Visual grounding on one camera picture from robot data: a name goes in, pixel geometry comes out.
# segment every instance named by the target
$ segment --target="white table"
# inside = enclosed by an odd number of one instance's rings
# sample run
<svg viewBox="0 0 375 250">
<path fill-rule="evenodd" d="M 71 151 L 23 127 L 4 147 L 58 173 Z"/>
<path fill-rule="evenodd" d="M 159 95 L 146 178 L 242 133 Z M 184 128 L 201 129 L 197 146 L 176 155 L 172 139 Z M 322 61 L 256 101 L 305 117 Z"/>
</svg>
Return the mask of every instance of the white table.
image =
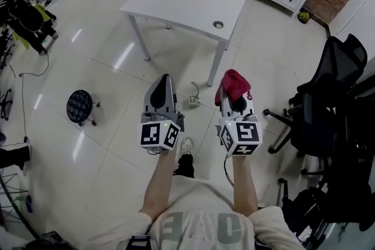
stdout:
<svg viewBox="0 0 375 250">
<path fill-rule="evenodd" d="M 219 44 L 207 81 L 207 85 L 212 86 L 221 57 L 229 45 L 244 3 L 245 0 L 128 0 L 120 10 L 128 14 L 145 60 L 151 57 L 135 16 L 153 18 L 168 26 L 189 29 L 218 40 Z M 216 28 L 213 25 L 214 21 L 221 21 L 224 26 L 220 29 Z"/>
</svg>

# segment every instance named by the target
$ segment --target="red cloth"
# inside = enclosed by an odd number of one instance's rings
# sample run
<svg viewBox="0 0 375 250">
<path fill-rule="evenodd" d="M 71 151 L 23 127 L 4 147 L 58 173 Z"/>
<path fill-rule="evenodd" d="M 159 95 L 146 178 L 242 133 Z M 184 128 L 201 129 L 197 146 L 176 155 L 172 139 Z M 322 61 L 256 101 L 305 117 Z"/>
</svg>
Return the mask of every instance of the red cloth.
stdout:
<svg viewBox="0 0 375 250">
<path fill-rule="evenodd" d="M 251 86 L 248 81 L 241 76 L 237 71 L 229 69 L 225 72 L 224 77 L 221 79 L 219 88 L 215 95 L 215 105 L 220 106 L 220 89 L 224 87 L 224 90 L 228 93 L 230 100 L 235 102 L 243 94 L 248 92 L 248 99 L 251 100 L 250 95 Z"/>
</svg>

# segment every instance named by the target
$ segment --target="sneaker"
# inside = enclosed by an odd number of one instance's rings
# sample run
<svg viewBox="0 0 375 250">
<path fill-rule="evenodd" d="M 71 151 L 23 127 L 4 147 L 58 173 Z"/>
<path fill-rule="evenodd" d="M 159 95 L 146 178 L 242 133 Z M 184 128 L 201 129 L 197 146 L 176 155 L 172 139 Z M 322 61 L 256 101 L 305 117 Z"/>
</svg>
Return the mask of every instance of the sneaker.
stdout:
<svg viewBox="0 0 375 250">
<path fill-rule="evenodd" d="M 181 141 L 180 156 L 185 154 L 191 155 L 194 158 L 194 143 L 192 138 L 185 138 Z"/>
</svg>

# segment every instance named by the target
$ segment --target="white t-shirt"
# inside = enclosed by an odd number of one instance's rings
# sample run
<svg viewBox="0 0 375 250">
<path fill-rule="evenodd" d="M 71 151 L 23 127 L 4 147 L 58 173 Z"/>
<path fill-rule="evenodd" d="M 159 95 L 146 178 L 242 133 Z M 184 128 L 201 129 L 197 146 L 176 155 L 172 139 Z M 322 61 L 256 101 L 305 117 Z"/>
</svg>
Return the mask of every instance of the white t-shirt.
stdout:
<svg viewBox="0 0 375 250">
<path fill-rule="evenodd" d="M 279 207 L 249 217 L 233 211 L 233 191 L 208 181 L 174 176 L 169 207 L 152 223 L 133 213 L 110 224 L 81 250 L 125 250 L 133 235 L 151 236 L 152 249 L 254 249 L 255 237 L 276 250 L 304 249 Z"/>
</svg>

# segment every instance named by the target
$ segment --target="black chair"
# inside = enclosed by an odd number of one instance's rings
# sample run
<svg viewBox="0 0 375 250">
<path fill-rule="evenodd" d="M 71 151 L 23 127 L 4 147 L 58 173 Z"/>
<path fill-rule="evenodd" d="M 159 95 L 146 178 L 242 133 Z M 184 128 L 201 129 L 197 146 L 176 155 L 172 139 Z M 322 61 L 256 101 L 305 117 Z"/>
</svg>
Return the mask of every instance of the black chair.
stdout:
<svg viewBox="0 0 375 250">
<path fill-rule="evenodd" d="M 335 37 L 329 37 L 322 58 L 312 80 L 297 88 L 297 94 L 289 100 L 292 108 L 284 109 L 280 116 L 268 109 L 264 115 L 271 115 L 291 127 L 285 139 L 276 147 L 270 147 L 270 153 L 277 153 L 291 140 L 304 154 L 323 159 L 325 169 L 328 158 L 335 148 L 337 120 L 333 108 L 344 102 L 346 93 L 362 75 L 367 63 L 367 53 L 362 44 L 349 35 L 344 43 Z M 302 174 L 322 174 L 322 172 Z"/>
</svg>

